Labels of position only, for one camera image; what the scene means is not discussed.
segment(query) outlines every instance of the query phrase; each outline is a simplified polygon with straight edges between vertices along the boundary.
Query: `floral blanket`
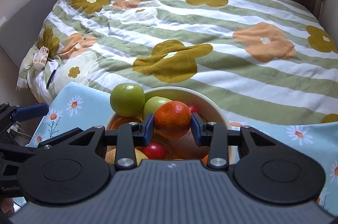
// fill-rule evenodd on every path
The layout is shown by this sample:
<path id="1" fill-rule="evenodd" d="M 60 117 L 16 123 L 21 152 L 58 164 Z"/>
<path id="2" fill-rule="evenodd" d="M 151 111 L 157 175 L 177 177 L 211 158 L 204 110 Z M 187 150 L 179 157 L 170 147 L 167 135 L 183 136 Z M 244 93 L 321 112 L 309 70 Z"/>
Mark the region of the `floral blanket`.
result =
<path id="1" fill-rule="evenodd" d="M 41 46 L 49 60 L 37 71 Z M 338 121 L 338 51 L 290 0 L 58 0 L 18 89 L 50 104 L 70 82 L 106 92 L 122 82 L 186 87 L 235 126 Z"/>

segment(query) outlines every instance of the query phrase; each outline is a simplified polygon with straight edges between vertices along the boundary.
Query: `yellow fruit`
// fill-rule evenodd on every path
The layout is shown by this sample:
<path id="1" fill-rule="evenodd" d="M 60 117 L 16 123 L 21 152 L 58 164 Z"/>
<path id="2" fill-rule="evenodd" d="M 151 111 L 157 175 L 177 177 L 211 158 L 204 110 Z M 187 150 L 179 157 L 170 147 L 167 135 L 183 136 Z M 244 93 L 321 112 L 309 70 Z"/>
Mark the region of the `yellow fruit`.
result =
<path id="1" fill-rule="evenodd" d="M 116 148 L 106 154 L 105 161 L 109 164 L 115 164 L 115 154 L 116 154 Z M 135 149 L 135 156 L 136 156 L 137 165 L 141 163 L 142 159 L 148 159 L 148 157 L 146 157 L 146 155 L 143 152 L 137 149 Z"/>

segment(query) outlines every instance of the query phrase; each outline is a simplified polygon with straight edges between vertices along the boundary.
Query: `black circular joint cover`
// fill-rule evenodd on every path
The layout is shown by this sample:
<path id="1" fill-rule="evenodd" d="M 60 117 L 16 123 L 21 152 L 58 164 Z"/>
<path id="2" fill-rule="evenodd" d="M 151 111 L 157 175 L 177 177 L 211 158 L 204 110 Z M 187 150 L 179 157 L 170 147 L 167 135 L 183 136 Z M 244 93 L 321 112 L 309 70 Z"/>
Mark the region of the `black circular joint cover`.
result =
<path id="1" fill-rule="evenodd" d="M 234 179 L 261 201 L 291 205 L 316 200 L 325 183 L 321 165 L 291 148 L 255 149 L 235 165 Z"/>
<path id="2" fill-rule="evenodd" d="M 17 178 L 30 201 L 68 205 L 98 193 L 107 184 L 110 170 L 103 158 L 85 147 L 55 146 L 25 161 Z"/>

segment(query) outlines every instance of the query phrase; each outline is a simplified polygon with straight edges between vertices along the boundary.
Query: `human hand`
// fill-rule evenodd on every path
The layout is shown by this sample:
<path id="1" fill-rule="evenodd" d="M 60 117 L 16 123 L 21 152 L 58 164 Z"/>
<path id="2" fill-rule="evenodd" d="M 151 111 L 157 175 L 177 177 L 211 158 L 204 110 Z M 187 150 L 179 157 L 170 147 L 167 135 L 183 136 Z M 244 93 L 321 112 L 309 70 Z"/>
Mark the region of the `human hand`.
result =
<path id="1" fill-rule="evenodd" d="M 14 214 L 14 202 L 12 198 L 0 198 L 0 209 L 7 215 L 11 216 Z"/>

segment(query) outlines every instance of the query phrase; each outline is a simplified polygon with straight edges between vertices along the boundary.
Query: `red fruit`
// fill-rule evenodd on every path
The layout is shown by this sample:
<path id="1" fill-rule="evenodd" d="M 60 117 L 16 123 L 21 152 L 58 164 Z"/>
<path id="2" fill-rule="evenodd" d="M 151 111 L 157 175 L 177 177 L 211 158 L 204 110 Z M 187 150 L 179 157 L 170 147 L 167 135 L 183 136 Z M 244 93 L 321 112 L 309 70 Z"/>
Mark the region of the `red fruit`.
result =
<path id="1" fill-rule="evenodd" d="M 194 105 L 190 105 L 189 110 L 191 113 L 198 113 L 198 108 Z"/>
<path id="2" fill-rule="evenodd" d="M 164 159 L 167 155 L 167 151 L 164 147 L 156 142 L 151 142 L 147 147 L 144 148 L 143 153 L 149 159 Z"/>

